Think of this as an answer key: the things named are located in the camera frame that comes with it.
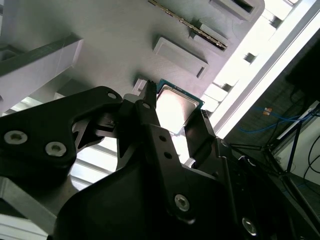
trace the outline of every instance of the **cable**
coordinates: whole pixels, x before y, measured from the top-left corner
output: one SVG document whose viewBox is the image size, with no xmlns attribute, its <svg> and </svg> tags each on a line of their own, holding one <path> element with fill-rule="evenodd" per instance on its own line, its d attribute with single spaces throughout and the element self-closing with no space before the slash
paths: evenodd
<svg viewBox="0 0 320 240">
<path fill-rule="evenodd" d="M 317 142 L 319 139 L 320 139 L 320 135 L 316 138 L 316 140 L 313 142 L 313 144 L 312 144 L 312 146 L 311 146 L 311 148 L 310 148 L 310 151 L 309 151 L 309 154 L 308 154 L 308 165 L 309 165 L 309 167 L 307 168 L 307 170 L 308 170 L 309 168 L 311 168 L 312 171 L 316 172 L 317 174 L 320 174 L 320 171 L 317 171 L 317 170 L 315 170 L 315 169 L 312 167 L 312 163 L 314 163 L 315 160 L 313 160 L 313 162 L 310 163 L 310 156 L 311 156 L 312 149 L 314 148 L 316 142 Z"/>
<path fill-rule="evenodd" d="M 294 118 L 298 118 L 300 117 L 300 115 L 297 115 L 297 116 L 292 116 L 292 117 L 289 117 L 289 118 L 286 118 L 286 117 L 283 117 L 275 112 L 272 112 L 272 111 L 267 111 L 264 107 L 260 107 L 260 106 L 256 106 L 254 109 L 258 110 L 258 111 L 262 111 L 262 112 L 268 112 L 269 115 L 271 116 L 274 116 L 278 119 L 281 119 L 281 120 L 284 120 L 284 121 L 289 121 L 289 122 L 295 122 L 297 121 L 296 119 Z"/>
<path fill-rule="evenodd" d="M 319 193 L 319 192 L 316 192 L 312 187 L 310 187 L 310 186 L 307 184 L 307 181 L 306 181 L 306 175 L 307 175 L 309 169 L 312 168 L 312 164 L 313 164 L 316 160 L 318 160 L 318 159 L 320 159 L 320 155 L 317 156 L 317 157 L 311 162 L 311 164 L 308 166 L 308 168 L 307 168 L 306 171 L 304 172 L 303 182 L 304 182 L 305 186 L 306 186 L 308 189 L 310 189 L 312 192 L 314 192 L 315 194 L 317 194 L 317 195 L 320 196 L 320 193 Z"/>
<path fill-rule="evenodd" d="M 304 118 L 302 118 L 302 119 L 292 120 L 293 118 L 297 118 L 297 117 L 299 117 L 299 116 L 290 117 L 288 120 L 279 121 L 279 122 L 277 122 L 277 123 L 275 123 L 275 124 L 272 124 L 272 125 L 270 125 L 270 126 L 264 127 L 264 128 L 262 128 L 262 129 L 259 129 L 259 130 L 248 131 L 248 130 L 245 130 L 245 129 L 242 129 L 242 128 L 239 128 L 239 130 L 240 130 L 241 132 L 244 132 L 244 133 L 247 133 L 247 134 L 260 133 L 260 132 L 263 132 L 263 131 L 265 131 L 265 130 L 272 129 L 273 127 L 277 127 L 278 124 L 282 124 L 282 123 L 285 123 L 285 122 L 288 122 L 288 121 L 294 121 L 294 122 L 296 122 L 296 121 L 304 121 L 305 119 L 309 118 L 310 115 L 308 114 L 306 117 L 304 117 Z"/>
<path fill-rule="evenodd" d="M 277 123 L 272 124 L 272 125 L 270 125 L 270 126 L 267 126 L 267 127 L 265 127 L 265 128 L 259 129 L 259 130 L 254 130 L 254 131 L 247 131 L 247 130 L 244 130 L 244 129 L 242 129 L 242 128 L 239 128 L 239 130 L 240 130 L 241 132 L 244 132 L 244 133 L 247 133 L 247 134 L 255 134 L 255 133 L 263 132 L 263 131 L 268 130 L 268 129 L 272 129 L 272 128 L 275 127 L 276 125 L 277 125 Z"/>
</svg>

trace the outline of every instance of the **blue cable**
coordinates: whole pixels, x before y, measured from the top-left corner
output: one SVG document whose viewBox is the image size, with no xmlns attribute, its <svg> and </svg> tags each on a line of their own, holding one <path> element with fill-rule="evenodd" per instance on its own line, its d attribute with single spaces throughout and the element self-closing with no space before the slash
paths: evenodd
<svg viewBox="0 0 320 240">
<path fill-rule="evenodd" d="M 267 126 L 267 127 L 265 127 L 265 128 L 259 129 L 259 130 L 255 130 L 255 131 L 247 131 L 247 130 L 244 130 L 244 129 L 242 129 L 242 128 L 239 128 L 239 130 L 240 130 L 241 132 L 244 132 L 244 133 L 247 133 L 247 134 L 255 134 L 255 133 L 263 132 L 263 131 L 268 130 L 268 129 L 272 129 L 272 128 L 274 128 L 276 125 L 277 125 L 277 123 L 272 124 L 272 125 L 270 125 L 270 126 Z"/>
<path fill-rule="evenodd" d="M 286 120 L 282 120 L 282 121 L 280 121 L 279 123 L 272 124 L 272 125 L 270 125 L 270 126 L 264 127 L 264 128 L 262 128 L 262 129 L 259 129 L 259 130 L 247 131 L 247 130 L 244 130 L 244 129 L 242 129 L 242 128 L 239 128 L 239 130 L 240 130 L 241 132 L 244 132 L 244 133 L 247 133 L 247 134 L 260 133 L 260 132 L 263 132 L 263 131 L 265 131 L 265 130 L 274 128 L 277 124 L 282 124 L 282 123 L 291 122 L 291 121 L 293 121 L 293 122 L 296 122 L 296 121 L 304 121 L 304 120 L 308 119 L 309 117 L 311 117 L 311 114 L 308 114 L 308 115 L 307 115 L 306 117 L 304 117 L 304 118 L 293 120 L 294 118 L 297 118 L 297 117 L 299 117 L 299 116 L 293 116 L 293 117 L 290 117 L 290 118 L 286 118 Z"/>
<path fill-rule="evenodd" d="M 259 106 L 255 107 L 255 109 L 256 109 L 256 110 L 259 110 L 259 111 L 262 111 L 262 112 L 268 112 L 271 116 L 274 116 L 274 117 L 276 117 L 276 118 L 278 118 L 278 119 L 281 119 L 281 120 L 284 120 L 284 121 L 287 121 L 287 122 L 295 122 L 295 121 L 297 121 L 297 120 L 296 120 L 296 119 L 293 119 L 293 118 L 298 118 L 298 117 L 300 117 L 300 116 L 293 116 L 293 117 L 290 117 L 290 118 L 282 117 L 282 116 L 280 116 L 279 114 L 277 114 L 277 113 L 275 113 L 275 112 L 267 111 L 265 108 L 259 107 Z M 299 120 L 300 120 L 300 121 L 304 121 L 304 120 L 306 120 L 306 119 L 308 119 L 308 118 L 309 118 L 309 114 L 308 114 L 306 117 L 304 117 L 304 118 L 302 118 L 302 119 L 299 119 Z"/>
</svg>

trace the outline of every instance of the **screw hole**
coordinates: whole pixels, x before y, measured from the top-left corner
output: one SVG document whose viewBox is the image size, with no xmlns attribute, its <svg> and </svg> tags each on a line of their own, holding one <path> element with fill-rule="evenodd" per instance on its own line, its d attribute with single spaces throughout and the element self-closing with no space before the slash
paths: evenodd
<svg viewBox="0 0 320 240">
<path fill-rule="evenodd" d="M 51 149 L 52 149 L 52 151 L 54 151 L 54 152 L 59 152 L 59 151 L 61 151 L 61 147 L 59 147 L 58 145 L 53 145 L 53 146 L 51 147 Z"/>
<path fill-rule="evenodd" d="M 108 97 L 112 98 L 112 99 L 116 99 L 117 98 L 117 96 L 115 94 L 111 93 L 111 92 L 108 93 Z"/>
<path fill-rule="evenodd" d="M 164 153 L 164 156 L 167 158 L 167 159 L 172 159 L 172 155 L 168 152 L 165 152 Z"/>
<path fill-rule="evenodd" d="M 143 105 L 146 109 L 150 109 L 150 106 L 149 106 L 148 104 L 143 103 L 142 105 Z"/>
<path fill-rule="evenodd" d="M 167 141 L 167 139 L 166 139 L 164 136 L 159 136 L 159 138 L 160 138 L 160 140 L 161 140 L 162 142 L 166 142 L 166 141 Z"/>
<path fill-rule="evenodd" d="M 22 140 L 21 134 L 17 134 L 17 133 L 11 134 L 10 138 L 11 138 L 12 140 L 17 140 L 17 141 Z"/>
</svg>

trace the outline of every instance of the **black stand leg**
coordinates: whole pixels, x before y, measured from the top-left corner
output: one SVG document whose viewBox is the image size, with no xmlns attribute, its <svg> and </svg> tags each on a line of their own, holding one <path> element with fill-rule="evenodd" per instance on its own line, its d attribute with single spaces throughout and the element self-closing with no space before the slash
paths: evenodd
<svg viewBox="0 0 320 240">
<path fill-rule="evenodd" d="M 292 163 L 294 161 L 295 152 L 296 152 L 296 148 L 297 148 L 297 144 L 298 144 L 298 139 L 299 139 L 301 127 L 302 127 L 302 121 L 300 121 L 297 124 L 296 132 L 295 132 L 295 136 L 294 136 L 294 141 L 293 141 L 293 145 L 292 145 L 292 149 L 291 149 L 291 154 L 290 154 L 290 158 L 289 158 L 289 162 L 288 162 L 288 166 L 286 167 L 286 171 L 288 173 L 290 173 L 291 167 L 292 167 Z"/>
</svg>

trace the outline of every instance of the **silver screw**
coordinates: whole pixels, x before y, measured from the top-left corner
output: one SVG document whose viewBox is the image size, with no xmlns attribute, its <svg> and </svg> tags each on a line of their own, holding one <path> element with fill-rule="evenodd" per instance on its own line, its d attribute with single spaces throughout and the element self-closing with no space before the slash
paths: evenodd
<svg viewBox="0 0 320 240">
<path fill-rule="evenodd" d="M 49 142 L 45 146 L 45 152 L 49 156 L 53 156 L 53 157 L 62 157 L 66 153 L 66 151 L 67 151 L 66 146 L 58 141 Z"/>
<path fill-rule="evenodd" d="M 248 218 L 242 218 L 242 225 L 251 236 L 257 236 L 257 229 Z"/>
<path fill-rule="evenodd" d="M 175 205 L 183 212 L 187 212 L 190 208 L 188 199 L 181 194 L 175 195 L 174 202 Z"/>
<path fill-rule="evenodd" d="M 17 131 L 17 130 L 8 131 L 4 135 L 4 141 L 7 144 L 19 145 L 19 144 L 25 143 L 27 140 L 28 140 L 28 136 L 22 131 Z"/>
<path fill-rule="evenodd" d="M 146 109 L 150 109 L 150 106 L 149 106 L 148 104 L 143 103 L 142 105 L 143 105 Z"/>
<path fill-rule="evenodd" d="M 112 98 L 112 99 L 116 99 L 117 98 L 117 96 L 115 94 L 111 93 L 111 92 L 108 93 L 108 97 Z"/>
</svg>

